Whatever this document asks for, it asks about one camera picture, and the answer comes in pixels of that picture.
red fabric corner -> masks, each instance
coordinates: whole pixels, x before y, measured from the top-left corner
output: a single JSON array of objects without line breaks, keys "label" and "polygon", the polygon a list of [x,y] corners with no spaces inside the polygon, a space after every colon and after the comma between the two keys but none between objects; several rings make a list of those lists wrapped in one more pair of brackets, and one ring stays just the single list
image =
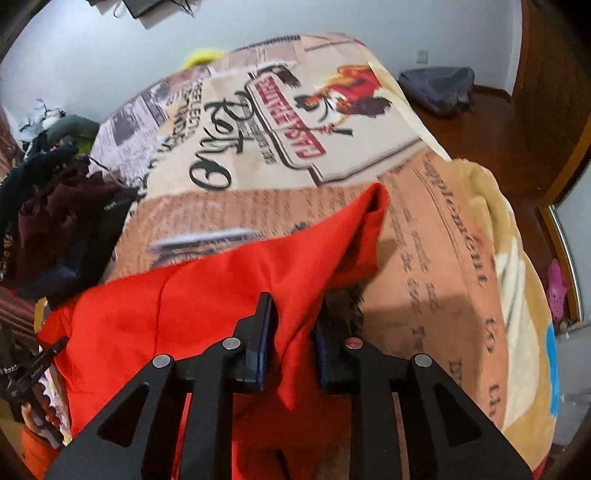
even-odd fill
[{"label": "red fabric corner", "polygon": [[350,421],[350,405],[320,392],[310,332],[329,288],[376,270],[388,193],[379,184],[294,235],[159,268],[93,288],[47,319],[41,341],[68,335],[56,358],[76,435],[154,355],[202,353],[232,334],[271,292],[279,312],[266,392],[236,395],[233,479],[308,480]]}]

yellow object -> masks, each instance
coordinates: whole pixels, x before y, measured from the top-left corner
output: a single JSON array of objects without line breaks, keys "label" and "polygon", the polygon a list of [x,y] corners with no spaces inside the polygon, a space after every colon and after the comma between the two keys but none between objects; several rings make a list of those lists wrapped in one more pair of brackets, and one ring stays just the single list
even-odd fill
[{"label": "yellow object", "polygon": [[189,69],[196,65],[205,65],[211,61],[221,59],[224,55],[223,52],[212,48],[198,48],[185,59],[182,69]]}]

pile of clothes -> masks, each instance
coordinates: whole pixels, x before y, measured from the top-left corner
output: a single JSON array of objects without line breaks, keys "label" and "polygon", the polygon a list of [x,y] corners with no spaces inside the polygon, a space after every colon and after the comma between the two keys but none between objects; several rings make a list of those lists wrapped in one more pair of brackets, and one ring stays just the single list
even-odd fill
[{"label": "pile of clothes", "polygon": [[0,285],[56,306],[96,285],[136,191],[88,176],[90,160],[66,145],[34,154],[0,184]]}]

wall socket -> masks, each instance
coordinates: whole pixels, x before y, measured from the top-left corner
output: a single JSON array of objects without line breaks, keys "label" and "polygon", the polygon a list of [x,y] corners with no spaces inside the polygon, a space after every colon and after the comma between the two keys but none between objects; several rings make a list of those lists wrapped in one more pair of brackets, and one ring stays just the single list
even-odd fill
[{"label": "wall socket", "polygon": [[429,52],[427,50],[417,50],[417,63],[426,65],[429,58]]}]

bedsheet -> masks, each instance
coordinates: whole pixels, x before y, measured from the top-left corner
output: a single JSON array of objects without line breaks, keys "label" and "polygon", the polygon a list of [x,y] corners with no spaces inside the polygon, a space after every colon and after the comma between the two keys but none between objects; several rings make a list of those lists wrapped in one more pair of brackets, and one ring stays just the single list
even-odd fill
[{"label": "bedsheet", "polygon": [[[556,415],[553,334],[511,207],[490,172],[449,161],[361,42],[276,38],[146,92],[91,152],[95,169],[142,191],[106,281],[288,235],[377,178],[392,198],[381,270],[332,293],[331,308],[385,352],[434,356],[540,464]],[[337,445],[318,478],[347,471]]]}]

